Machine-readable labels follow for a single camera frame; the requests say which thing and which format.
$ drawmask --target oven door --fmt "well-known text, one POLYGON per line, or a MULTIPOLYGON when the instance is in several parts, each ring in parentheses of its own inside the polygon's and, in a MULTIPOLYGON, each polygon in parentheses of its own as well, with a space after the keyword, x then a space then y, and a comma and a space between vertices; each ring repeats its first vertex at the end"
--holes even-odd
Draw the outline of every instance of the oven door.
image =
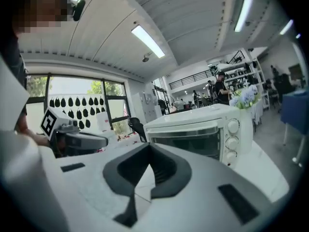
POLYGON ((217 160, 222 159, 223 128, 219 128, 216 121, 153 129, 147 131, 151 143, 177 147, 217 160))

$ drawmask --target blue tablecloth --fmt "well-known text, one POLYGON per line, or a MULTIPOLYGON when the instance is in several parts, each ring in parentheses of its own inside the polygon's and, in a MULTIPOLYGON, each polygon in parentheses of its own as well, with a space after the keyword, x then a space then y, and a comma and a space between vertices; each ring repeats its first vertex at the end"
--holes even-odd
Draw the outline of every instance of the blue tablecloth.
POLYGON ((302 96, 294 92, 283 95, 281 121, 288 123, 303 135, 309 131, 309 92, 302 96))

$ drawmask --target white toaster oven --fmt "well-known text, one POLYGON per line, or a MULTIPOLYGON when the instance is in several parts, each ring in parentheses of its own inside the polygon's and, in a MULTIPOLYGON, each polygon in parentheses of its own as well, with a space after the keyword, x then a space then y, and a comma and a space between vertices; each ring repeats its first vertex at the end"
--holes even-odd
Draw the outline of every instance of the white toaster oven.
POLYGON ((144 125, 148 142, 181 148, 234 167, 240 150, 240 111, 214 104, 166 115, 144 125))

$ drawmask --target black cap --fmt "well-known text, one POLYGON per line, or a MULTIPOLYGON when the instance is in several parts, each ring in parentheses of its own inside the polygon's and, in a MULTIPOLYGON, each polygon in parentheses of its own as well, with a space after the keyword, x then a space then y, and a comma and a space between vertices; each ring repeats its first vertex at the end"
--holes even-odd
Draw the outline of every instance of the black cap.
POLYGON ((225 76, 225 73, 224 73, 224 72, 219 72, 219 73, 218 73, 218 76, 219 76, 219 75, 224 75, 224 76, 225 76))

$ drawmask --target oven knob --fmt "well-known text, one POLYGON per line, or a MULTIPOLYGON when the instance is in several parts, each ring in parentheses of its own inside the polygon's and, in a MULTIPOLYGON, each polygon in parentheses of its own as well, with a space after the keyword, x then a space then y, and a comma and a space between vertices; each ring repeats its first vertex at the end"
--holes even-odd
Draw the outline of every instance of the oven knob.
POLYGON ((227 129, 230 133, 236 133, 239 129, 239 123, 232 120, 227 124, 227 129))
POLYGON ((226 161, 227 163, 231 163, 233 161, 236 160, 236 157, 237 157, 237 153, 236 151, 230 151, 226 154, 226 161))
POLYGON ((234 150, 237 148, 237 145, 238 145, 238 141, 236 138, 229 138, 227 141, 226 141, 226 147, 231 149, 231 150, 234 150))

